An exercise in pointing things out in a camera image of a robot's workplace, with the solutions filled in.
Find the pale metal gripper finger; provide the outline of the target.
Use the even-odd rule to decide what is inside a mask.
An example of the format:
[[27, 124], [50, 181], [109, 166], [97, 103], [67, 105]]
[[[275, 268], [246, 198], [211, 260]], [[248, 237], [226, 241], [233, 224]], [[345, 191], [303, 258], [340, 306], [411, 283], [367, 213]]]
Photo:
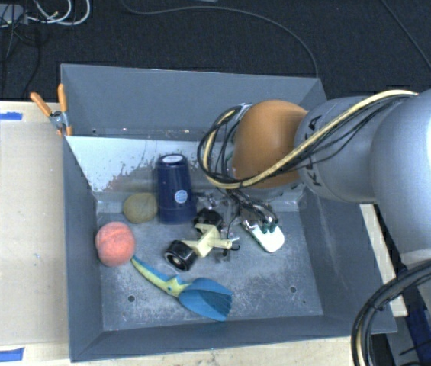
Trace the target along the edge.
[[273, 233], [267, 228], [262, 229], [258, 223], [250, 223], [248, 220], [244, 220], [242, 227], [258, 242], [275, 242], [277, 240]]
[[263, 233], [255, 236], [255, 240], [266, 252], [276, 252], [285, 243], [285, 236], [280, 233]]

